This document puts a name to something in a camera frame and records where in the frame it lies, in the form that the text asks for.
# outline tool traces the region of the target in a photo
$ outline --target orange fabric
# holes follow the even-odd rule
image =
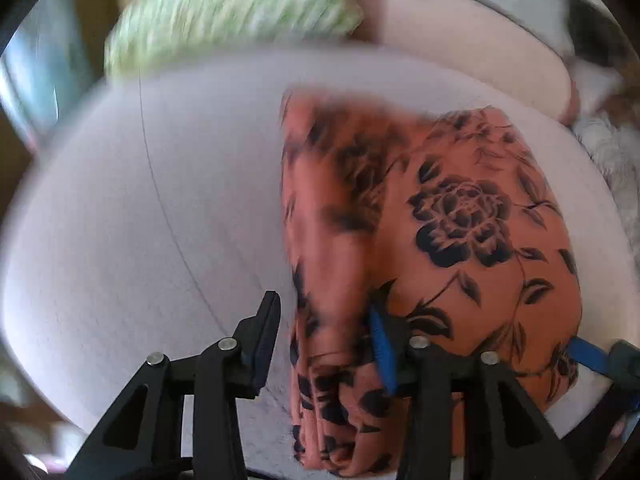
[[[290,394],[305,468],[398,466],[408,401],[388,398],[376,372],[364,321],[372,288],[447,351],[497,351],[542,410],[564,394],[577,377],[564,352],[581,314],[575,265],[556,199],[500,110],[431,117],[296,91],[282,115],[298,293]]]

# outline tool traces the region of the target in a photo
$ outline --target green cushion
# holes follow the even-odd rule
[[[257,41],[344,36],[362,20],[351,0],[137,0],[105,44],[109,76]]]

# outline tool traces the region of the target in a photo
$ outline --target black bracket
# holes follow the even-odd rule
[[[65,474],[65,480],[177,478],[246,480],[236,399],[266,384],[280,324],[280,298],[267,292],[233,338],[199,356],[169,361],[152,354],[114,400]],[[194,395],[193,459],[180,455],[184,396]]]

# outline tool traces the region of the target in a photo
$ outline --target flower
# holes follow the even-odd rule
[[[511,258],[513,248],[505,223],[511,200],[495,183],[457,175],[431,185],[418,179],[423,186],[408,200],[414,218],[424,223],[415,243],[435,265],[451,267],[475,255],[482,265],[493,267]]]

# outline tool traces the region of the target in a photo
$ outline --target floral fabric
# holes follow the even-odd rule
[[[366,298],[374,288],[449,352],[487,350],[542,409],[575,382],[580,322],[568,234],[521,135],[496,108],[432,117],[295,91],[282,110],[294,453],[338,476],[396,468],[408,401],[385,395]],[[463,454],[463,405],[453,449]]]

